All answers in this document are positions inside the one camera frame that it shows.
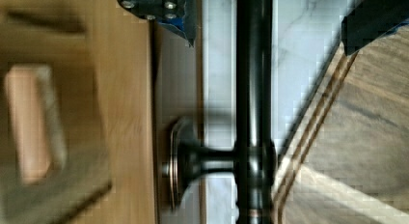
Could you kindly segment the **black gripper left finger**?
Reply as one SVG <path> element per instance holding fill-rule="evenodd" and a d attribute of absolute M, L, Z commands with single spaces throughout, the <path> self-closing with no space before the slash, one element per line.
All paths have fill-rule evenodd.
<path fill-rule="evenodd" d="M 135 16 L 156 21 L 166 30 L 194 45 L 197 36 L 196 0 L 117 0 Z"/>

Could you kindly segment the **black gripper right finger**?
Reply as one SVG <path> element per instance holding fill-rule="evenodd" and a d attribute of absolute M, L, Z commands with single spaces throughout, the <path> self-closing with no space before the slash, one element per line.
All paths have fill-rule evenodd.
<path fill-rule="evenodd" d="M 351 55 L 408 19 L 409 0 L 363 0 L 341 23 L 344 53 Z"/>

